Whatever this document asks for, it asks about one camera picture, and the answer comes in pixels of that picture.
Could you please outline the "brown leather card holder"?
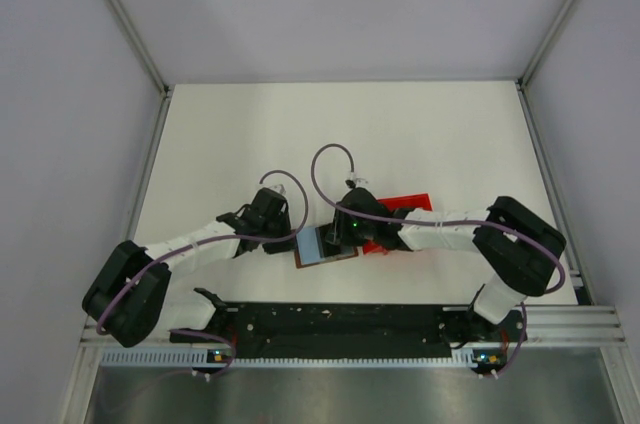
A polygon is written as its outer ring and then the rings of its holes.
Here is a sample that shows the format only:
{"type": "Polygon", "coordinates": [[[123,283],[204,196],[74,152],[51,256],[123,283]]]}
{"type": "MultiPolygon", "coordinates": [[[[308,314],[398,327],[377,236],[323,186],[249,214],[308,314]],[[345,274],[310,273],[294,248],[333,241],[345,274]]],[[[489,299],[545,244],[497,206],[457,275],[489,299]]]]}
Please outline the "brown leather card holder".
{"type": "Polygon", "coordinates": [[[356,247],[337,246],[330,243],[327,236],[332,233],[331,224],[302,229],[296,236],[295,267],[306,269],[359,256],[356,247]]]}

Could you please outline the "red plastic bin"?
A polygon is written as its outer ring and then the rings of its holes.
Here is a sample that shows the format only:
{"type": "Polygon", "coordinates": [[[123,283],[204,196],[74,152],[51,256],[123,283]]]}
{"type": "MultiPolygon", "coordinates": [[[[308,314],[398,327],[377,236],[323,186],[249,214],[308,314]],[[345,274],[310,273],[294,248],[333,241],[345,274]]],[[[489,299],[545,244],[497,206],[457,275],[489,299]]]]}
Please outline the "red plastic bin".
{"type": "MultiPolygon", "coordinates": [[[[379,199],[379,202],[384,204],[390,211],[396,211],[398,209],[405,208],[405,207],[419,208],[425,211],[433,210],[431,199],[428,193],[382,198],[382,199],[379,199]]],[[[390,253],[390,250],[383,248],[382,246],[376,244],[373,241],[368,241],[362,247],[362,253],[364,255],[370,255],[370,254],[387,255],[390,253]]]]}

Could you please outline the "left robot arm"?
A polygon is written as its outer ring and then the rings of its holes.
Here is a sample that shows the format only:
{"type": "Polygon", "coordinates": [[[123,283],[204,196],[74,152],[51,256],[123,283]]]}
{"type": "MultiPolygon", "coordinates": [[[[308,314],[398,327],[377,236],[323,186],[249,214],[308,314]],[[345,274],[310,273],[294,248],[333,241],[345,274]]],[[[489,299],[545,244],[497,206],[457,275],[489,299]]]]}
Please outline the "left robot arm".
{"type": "Polygon", "coordinates": [[[83,297],[83,311],[97,330],[131,348],[153,331],[193,329],[205,340],[226,331],[227,318],[202,291],[169,298],[170,284],[215,262],[229,261],[261,245],[287,243],[288,202],[273,188],[260,188],[253,201],[224,213],[191,233],[147,246],[118,244],[83,297]]]}

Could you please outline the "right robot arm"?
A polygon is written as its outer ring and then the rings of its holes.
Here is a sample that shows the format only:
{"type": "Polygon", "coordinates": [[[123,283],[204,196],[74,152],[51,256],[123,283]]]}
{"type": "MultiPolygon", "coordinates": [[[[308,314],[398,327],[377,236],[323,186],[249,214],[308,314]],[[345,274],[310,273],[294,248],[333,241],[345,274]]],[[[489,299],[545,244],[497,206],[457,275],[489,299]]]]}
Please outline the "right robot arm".
{"type": "Polygon", "coordinates": [[[361,247],[371,241],[389,251],[430,249],[478,253],[493,276],[473,298],[466,324],[476,338],[498,333],[507,314],[529,297],[560,290],[566,239],[512,197],[500,196],[479,211],[391,210],[367,189],[354,187],[334,208],[332,239],[361,247]]]}

